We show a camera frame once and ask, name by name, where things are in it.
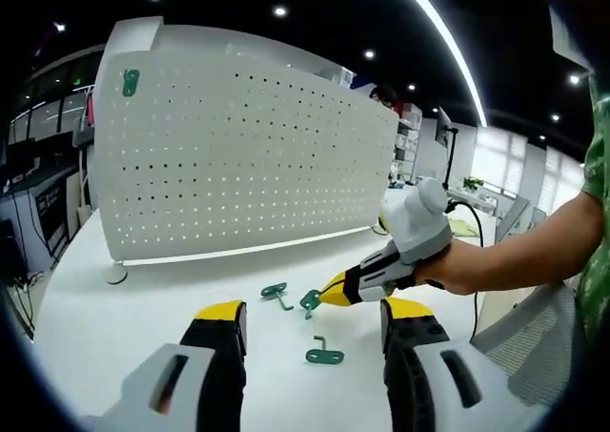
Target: green sleeve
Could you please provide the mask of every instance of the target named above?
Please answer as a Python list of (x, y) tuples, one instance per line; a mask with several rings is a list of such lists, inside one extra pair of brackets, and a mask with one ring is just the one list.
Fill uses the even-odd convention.
[(595, 133), (589, 151), (584, 159), (585, 182), (582, 190), (599, 200), (603, 200), (605, 150), (604, 131), (610, 128), (610, 113), (600, 103), (600, 91), (595, 78), (591, 78), (591, 101), (593, 102), (593, 121)]

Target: monitor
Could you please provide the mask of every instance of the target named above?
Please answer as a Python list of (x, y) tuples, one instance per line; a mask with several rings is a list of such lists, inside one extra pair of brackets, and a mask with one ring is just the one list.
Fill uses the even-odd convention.
[(451, 119), (447, 113), (442, 109), (438, 108), (438, 120), (437, 120), (437, 134), (435, 135), (435, 141), (440, 144), (443, 148), (449, 147), (449, 139), (447, 138), (447, 130), (451, 128)]

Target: led light strip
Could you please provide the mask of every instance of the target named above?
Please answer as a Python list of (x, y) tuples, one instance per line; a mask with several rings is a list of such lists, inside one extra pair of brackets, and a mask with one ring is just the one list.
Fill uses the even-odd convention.
[(480, 102), (480, 97), (478, 96), (477, 86), (475, 85), (475, 80), (473, 76), (470, 74), (470, 69), (468, 65), (466, 65), (466, 60), (464, 60), (464, 56), (461, 54), (459, 50), (458, 43), (454, 39), (453, 35), (445, 25), (445, 23), (440, 18), (435, 7), (432, 6), (429, 0), (416, 0), (419, 6), (426, 13), (428, 18), (432, 21), (432, 23), (437, 28), (438, 32), (442, 36), (442, 39), (445, 40), (445, 43), (449, 47), (449, 51), (456, 59), (457, 65), (461, 70), (464, 79), (466, 80), (466, 84), (468, 85), (468, 90), (470, 91), (470, 95), (473, 97), (473, 101), (475, 102), (475, 107), (477, 108), (478, 119), (480, 121), (480, 125), (482, 127), (487, 127), (487, 119), (485, 118), (485, 112), (483, 111), (483, 105)]

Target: human arm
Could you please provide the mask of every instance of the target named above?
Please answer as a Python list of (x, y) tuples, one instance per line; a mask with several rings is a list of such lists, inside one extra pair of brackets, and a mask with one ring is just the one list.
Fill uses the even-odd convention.
[(456, 294), (562, 281), (582, 270), (600, 245), (602, 229), (600, 201), (581, 192), (523, 235), (488, 248), (452, 241), (443, 253), (418, 265), (416, 281), (434, 279)]

